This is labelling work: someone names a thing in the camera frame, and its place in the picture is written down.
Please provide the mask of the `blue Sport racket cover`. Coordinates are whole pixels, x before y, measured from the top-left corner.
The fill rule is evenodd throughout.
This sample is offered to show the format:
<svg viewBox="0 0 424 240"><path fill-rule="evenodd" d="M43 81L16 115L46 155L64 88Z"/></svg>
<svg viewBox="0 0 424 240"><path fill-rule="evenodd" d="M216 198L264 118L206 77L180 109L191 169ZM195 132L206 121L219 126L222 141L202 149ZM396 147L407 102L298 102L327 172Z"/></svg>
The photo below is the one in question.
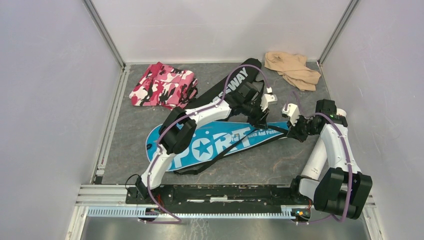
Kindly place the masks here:
<svg viewBox="0 0 424 240"><path fill-rule="evenodd" d="M255 147L284 139L286 133L271 128L255 129L246 122L213 121L198 128L189 146L172 160L167 171L179 171L211 162L225 149L231 156Z"/></svg>

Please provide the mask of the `black Crossway racket cover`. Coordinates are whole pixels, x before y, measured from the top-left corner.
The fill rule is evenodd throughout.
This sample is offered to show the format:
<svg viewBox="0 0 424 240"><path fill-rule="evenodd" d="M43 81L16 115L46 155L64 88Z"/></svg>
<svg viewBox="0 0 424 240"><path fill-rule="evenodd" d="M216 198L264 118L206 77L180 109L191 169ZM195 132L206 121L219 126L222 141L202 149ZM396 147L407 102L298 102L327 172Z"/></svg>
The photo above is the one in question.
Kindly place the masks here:
<svg viewBox="0 0 424 240"><path fill-rule="evenodd" d="M252 65L256 66L259 69L262 67L262 63L256 58L248 58L247 60L242 62L241 65ZM234 91L243 82L253 83L258 73L259 71L256 68L252 67L244 66L237 69L235 72L232 73L230 79L228 80L225 93L228 94ZM219 101L222 98L226 80L227 76L225 76L221 81L216 83L214 86L212 86L199 97L192 98L184 108L194 109L214 101Z"/></svg>

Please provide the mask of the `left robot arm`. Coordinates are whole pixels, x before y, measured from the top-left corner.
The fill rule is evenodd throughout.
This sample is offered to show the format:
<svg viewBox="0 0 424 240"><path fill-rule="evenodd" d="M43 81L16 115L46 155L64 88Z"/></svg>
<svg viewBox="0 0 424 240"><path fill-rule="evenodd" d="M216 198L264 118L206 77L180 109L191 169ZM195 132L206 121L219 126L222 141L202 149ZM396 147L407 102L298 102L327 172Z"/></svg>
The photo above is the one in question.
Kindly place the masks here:
<svg viewBox="0 0 424 240"><path fill-rule="evenodd" d="M206 105L174 108L159 129L153 160L136 180L139 199L145 204L156 200L156 188L161 185L165 172L174 157L189 146L198 128L239 114L247 116L255 128L265 128L269 106L276 100L271 87L257 90L252 83L243 82L235 90L223 93L221 98Z"/></svg>

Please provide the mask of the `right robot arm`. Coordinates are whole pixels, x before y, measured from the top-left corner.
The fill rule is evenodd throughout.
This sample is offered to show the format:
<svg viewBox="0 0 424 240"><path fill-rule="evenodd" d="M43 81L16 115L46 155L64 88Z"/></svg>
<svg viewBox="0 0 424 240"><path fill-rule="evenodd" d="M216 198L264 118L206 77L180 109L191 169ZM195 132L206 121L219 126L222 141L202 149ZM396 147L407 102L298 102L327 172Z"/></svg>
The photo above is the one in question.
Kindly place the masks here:
<svg viewBox="0 0 424 240"><path fill-rule="evenodd" d="M288 118L288 138L302 143L309 136L318 136L302 173L290 184L289 199L295 204L309 199L315 210L338 221L358 219L373 180L363 174L353 156L346 112L335 101L321 99L311 116L301 115L300 106L294 103L285 104L281 114Z"/></svg>

